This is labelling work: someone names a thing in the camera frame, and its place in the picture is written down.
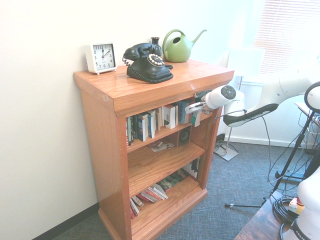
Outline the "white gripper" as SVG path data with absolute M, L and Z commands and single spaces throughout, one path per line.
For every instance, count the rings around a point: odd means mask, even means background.
M 191 114 L 193 112 L 204 109 L 206 105 L 207 104 L 205 101 L 199 101 L 186 106 L 184 110 L 186 114 Z

